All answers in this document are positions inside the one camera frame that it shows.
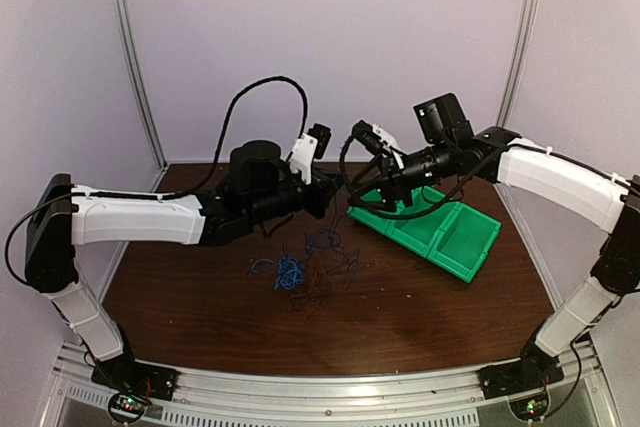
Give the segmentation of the green three-compartment bin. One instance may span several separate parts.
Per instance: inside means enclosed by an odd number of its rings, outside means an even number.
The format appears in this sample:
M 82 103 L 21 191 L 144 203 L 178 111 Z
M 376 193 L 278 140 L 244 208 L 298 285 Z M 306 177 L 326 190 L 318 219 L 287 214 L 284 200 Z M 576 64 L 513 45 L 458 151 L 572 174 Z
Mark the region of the green three-compartment bin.
M 348 216 L 466 283 L 484 265 L 501 230 L 499 221 L 458 201 L 413 220 L 383 219 L 359 207 L 349 208 Z

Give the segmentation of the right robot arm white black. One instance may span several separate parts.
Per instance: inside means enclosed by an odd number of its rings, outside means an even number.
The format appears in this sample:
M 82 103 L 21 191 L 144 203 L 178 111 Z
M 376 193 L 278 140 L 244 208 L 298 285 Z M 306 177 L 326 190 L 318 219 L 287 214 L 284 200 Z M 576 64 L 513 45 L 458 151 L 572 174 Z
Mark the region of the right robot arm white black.
M 372 159 L 369 181 L 347 179 L 350 202 L 380 218 L 394 220 L 397 202 L 411 205 L 411 192 L 456 177 L 450 193 L 471 179 L 482 179 L 533 194 L 590 222 L 607 238 L 599 256 L 561 306 L 531 335 L 517 360 L 483 368 L 488 387 L 530 389 L 556 366 L 559 355 L 639 288 L 639 180 L 626 180 L 541 147 L 508 129 L 492 126 L 476 133 L 457 97 L 448 93 L 414 106 L 427 143 L 403 153 L 384 129 L 356 123 L 340 153 L 357 142 Z

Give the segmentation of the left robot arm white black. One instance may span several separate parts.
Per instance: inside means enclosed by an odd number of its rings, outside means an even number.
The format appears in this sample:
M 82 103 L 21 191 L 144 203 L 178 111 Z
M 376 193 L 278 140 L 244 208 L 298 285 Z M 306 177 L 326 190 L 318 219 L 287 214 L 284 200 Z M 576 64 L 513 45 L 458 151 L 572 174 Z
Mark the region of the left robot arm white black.
M 233 150 L 228 173 L 214 190 L 186 195 L 98 191 L 57 174 L 28 216 L 24 280 L 70 322 L 98 372 L 133 391 L 143 383 L 143 368 L 76 266 L 76 246 L 138 241 L 218 247 L 267 221 L 286 224 L 299 211 L 321 219 L 339 177 L 314 166 L 318 154 L 309 135 L 296 141 L 289 160 L 273 142 L 250 141 Z

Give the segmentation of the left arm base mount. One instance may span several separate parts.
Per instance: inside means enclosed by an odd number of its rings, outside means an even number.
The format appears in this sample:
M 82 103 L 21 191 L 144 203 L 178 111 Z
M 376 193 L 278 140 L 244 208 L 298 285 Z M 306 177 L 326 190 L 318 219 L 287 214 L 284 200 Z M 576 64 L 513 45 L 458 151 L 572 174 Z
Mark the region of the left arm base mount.
M 112 359 L 97 362 L 91 374 L 93 383 L 144 399 L 171 401 L 178 371 L 135 360 Z

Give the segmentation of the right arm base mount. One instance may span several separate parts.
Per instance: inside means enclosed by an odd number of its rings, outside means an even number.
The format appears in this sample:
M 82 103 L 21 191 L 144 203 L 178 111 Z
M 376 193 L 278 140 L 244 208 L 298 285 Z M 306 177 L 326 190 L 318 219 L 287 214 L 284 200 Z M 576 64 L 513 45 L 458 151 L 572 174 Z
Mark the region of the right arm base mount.
M 563 370 L 556 365 L 540 370 L 524 360 L 488 365 L 477 375 L 486 400 L 541 390 L 564 379 Z

